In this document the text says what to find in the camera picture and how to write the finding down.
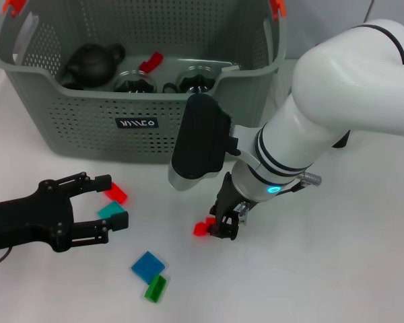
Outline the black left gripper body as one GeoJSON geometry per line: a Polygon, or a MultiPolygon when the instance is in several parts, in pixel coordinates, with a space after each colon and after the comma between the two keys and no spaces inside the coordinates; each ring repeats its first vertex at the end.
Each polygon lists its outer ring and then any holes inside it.
{"type": "Polygon", "coordinates": [[[73,224],[70,195],[41,182],[27,197],[0,202],[0,249],[44,242],[55,252],[68,251],[73,224]]]}

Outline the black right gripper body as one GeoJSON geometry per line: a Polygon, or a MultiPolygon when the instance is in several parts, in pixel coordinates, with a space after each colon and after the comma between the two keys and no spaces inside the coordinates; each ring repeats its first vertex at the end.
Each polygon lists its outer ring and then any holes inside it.
{"type": "Polygon", "coordinates": [[[227,211],[237,211],[239,212],[238,216],[241,216],[252,208],[253,202],[242,196],[232,181],[232,174],[227,172],[216,197],[214,215],[224,215],[227,211]]]}

